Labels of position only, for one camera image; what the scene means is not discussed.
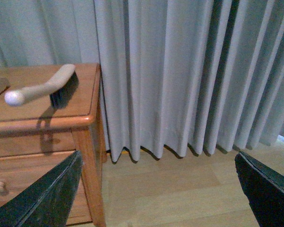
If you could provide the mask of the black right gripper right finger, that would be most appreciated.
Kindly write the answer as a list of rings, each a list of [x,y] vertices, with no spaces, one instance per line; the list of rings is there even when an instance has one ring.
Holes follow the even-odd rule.
[[[284,176],[245,152],[235,157],[236,172],[261,227],[284,227]]]

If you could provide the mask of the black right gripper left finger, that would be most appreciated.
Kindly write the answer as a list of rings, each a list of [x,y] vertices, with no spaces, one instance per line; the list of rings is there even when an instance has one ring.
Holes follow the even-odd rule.
[[[75,151],[18,196],[0,207],[0,227],[64,227],[82,171]]]

